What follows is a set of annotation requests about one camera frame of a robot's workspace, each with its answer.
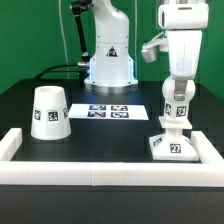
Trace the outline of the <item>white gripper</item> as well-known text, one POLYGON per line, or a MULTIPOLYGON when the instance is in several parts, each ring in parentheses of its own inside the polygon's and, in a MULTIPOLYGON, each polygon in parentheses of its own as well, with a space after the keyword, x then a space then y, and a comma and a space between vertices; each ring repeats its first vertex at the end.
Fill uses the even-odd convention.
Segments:
POLYGON ((169 69, 171 77, 176 80, 174 98, 184 101, 187 81, 195 78, 201 41, 201 30, 172 30, 167 32, 169 69))

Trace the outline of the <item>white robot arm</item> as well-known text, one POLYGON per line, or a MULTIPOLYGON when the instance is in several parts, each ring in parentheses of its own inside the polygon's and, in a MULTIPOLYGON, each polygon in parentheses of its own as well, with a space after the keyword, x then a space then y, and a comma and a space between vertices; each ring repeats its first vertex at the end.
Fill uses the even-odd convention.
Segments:
MULTIPOLYGON (((129 19, 111 0, 93 0, 96 50, 90 59, 90 74, 84 80, 89 88, 118 92, 135 85, 134 64, 128 53, 129 19)), ((158 50, 169 54, 169 70, 174 81, 173 96, 187 98, 187 84, 197 71, 202 30, 208 25, 207 0, 161 0, 157 23, 162 32, 142 46, 147 63, 158 50)))

